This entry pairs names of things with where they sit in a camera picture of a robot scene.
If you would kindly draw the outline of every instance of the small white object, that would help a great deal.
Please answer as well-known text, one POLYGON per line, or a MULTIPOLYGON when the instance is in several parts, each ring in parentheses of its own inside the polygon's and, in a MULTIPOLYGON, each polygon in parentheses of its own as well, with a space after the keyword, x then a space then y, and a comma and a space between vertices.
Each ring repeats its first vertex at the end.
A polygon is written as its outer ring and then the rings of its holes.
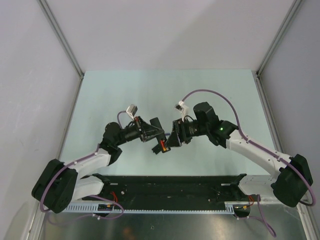
POLYGON ((131 104, 130 106, 128 106, 128 108, 126 109, 126 113, 129 115, 129 117, 132 120, 135 120, 135 114, 138 111, 138 107, 134 104, 131 104))
POLYGON ((181 112, 181 118, 182 118, 182 121, 184 122, 185 117, 189 115, 189 107, 185 105, 184 101, 179 101, 179 103, 176 104, 174 108, 177 109, 179 112, 181 112))

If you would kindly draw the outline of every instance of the metal frame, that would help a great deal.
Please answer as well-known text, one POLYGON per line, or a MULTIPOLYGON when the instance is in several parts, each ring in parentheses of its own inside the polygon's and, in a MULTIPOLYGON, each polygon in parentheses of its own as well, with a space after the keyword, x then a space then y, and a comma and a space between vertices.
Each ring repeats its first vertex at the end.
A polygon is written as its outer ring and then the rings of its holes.
POLYGON ((54 31, 54 34, 56 35, 59 42, 61 43, 61 46, 62 46, 63 50, 65 51, 65 54, 69 58, 72 66, 74 67, 74 70, 79 75, 79 78, 82 79, 84 76, 84 72, 81 70, 81 67, 80 67, 65 35, 63 34, 55 16, 54 16, 54 13, 50 9, 50 7, 47 3, 47 0, 37 0, 37 2, 39 3, 40 8, 43 11, 43 14, 45 15, 46 19, 48 20, 49 24, 51 25, 52 30, 54 31))
POLYGON ((260 77, 261 73, 264 71, 267 63, 270 61, 271 57, 273 56, 275 50, 281 43, 281 40, 284 38, 285 34, 287 33, 288 28, 292 24, 293 20, 295 19, 297 13, 299 12, 301 6, 305 0, 294 0, 293 4, 291 5, 288 13, 286 14, 278 32, 276 33, 268 51, 266 52, 259 68, 257 69, 257 75, 260 77))

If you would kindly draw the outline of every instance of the black cable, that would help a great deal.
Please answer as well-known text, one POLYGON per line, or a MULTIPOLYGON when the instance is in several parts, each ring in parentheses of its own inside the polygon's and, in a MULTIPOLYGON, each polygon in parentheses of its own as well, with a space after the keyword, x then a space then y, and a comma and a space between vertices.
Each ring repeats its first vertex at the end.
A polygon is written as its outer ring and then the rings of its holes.
POLYGON ((184 117, 184 119, 186 119, 186 117, 188 117, 188 118, 190 118, 192 121, 194 121, 194 119, 193 119, 191 116, 186 115, 186 116, 184 117))

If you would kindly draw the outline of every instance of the white wall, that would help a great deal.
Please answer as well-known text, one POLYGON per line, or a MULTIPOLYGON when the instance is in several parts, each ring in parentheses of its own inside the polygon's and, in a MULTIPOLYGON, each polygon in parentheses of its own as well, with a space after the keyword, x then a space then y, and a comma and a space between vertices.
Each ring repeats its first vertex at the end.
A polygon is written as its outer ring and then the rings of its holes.
POLYGON ((17 240, 79 79, 36 0, 1 1, 0 33, 0 239, 17 240))
MULTIPOLYGON (((262 75, 284 149, 308 160, 320 201, 320 1, 307 0, 262 75)), ((320 224, 320 204, 313 207, 320 224)))
POLYGON ((48 3, 86 70, 256 70, 293 1, 48 3))

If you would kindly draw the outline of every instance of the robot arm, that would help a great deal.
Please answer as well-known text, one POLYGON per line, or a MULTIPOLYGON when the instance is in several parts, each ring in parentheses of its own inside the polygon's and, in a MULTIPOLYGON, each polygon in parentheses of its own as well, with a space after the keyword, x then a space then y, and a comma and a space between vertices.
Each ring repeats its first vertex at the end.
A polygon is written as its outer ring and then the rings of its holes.
MULTIPOLYGON (((184 104, 176 105, 185 116, 187 107, 184 104)), ((235 151, 260 167, 265 169, 272 178, 268 178, 269 192, 273 192, 279 201, 289 207, 295 207, 308 188, 300 176, 297 175, 285 162, 296 168, 307 183, 311 186, 313 179, 307 160, 297 154, 295 157, 267 148, 250 136, 243 133, 238 126, 225 120, 219 120, 214 109, 207 103, 202 102, 193 108, 196 120, 178 119, 173 121, 172 132, 165 146, 168 148, 181 147, 182 143, 190 143, 193 137, 206 135, 216 146, 235 151)), ((246 195, 262 194, 266 191, 266 181, 260 182, 260 186, 250 187, 251 179, 243 178, 239 188, 246 195)))
POLYGON ((94 153, 68 164, 57 159, 51 160, 35 184, 32 196, 54 213, 60 213, 71 201, 98 195, 110 184, 105 176, 92 173, 119 158, 122 153, 119 145, 138 138, 142 142, 157 138, 157 146, 164 146, 167 139, 158 118, 152 119, 151 124, 140 116, 132 116, 132 119, 124 129, 116 122, 107 124, 102 142, 94 153))

